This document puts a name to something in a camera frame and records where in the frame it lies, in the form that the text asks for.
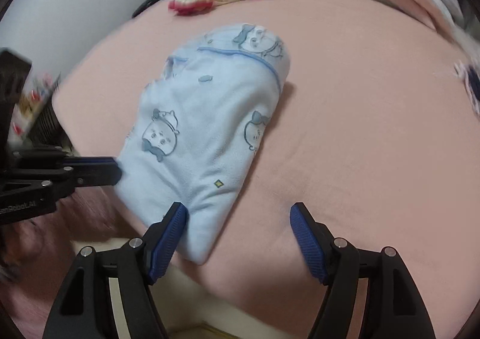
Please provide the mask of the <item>white and navy patterned garment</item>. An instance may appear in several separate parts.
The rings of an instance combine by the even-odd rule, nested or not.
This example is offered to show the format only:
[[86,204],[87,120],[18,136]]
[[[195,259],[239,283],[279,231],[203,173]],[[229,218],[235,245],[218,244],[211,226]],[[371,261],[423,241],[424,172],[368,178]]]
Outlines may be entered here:
[[479,63],[454,64],[456,76],[463,81],[474,114],[480,116]]

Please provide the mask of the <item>light blue cartoon print garment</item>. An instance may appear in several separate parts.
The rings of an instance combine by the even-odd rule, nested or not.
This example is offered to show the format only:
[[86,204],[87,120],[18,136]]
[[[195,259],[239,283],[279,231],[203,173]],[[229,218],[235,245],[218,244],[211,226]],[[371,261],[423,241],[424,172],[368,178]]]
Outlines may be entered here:
[[260,25],[214,28],[176,49],[140,98],[115,193],[145,225],[174,202],[189,212],[180,254],[202,264],[219,236],[290,70]]

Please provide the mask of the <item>pink bed sheet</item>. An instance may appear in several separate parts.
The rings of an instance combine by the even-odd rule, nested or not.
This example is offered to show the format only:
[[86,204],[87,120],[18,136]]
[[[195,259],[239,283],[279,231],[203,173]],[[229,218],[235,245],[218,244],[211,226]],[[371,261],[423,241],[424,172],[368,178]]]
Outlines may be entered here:
[[479,300],[479,119],[454,65],[464,56],[372,0],[245,0],[196,16],[160,2],[99,43],[55,95],[83,155],[118,155],[140,94],[166,58],[219,26],[264,26],[291,58],[281,102],[211,256],[174,263],[217,297],[305,337],[324,289],[290,229],[303,202],[354,246],[393,246],[438,338]]

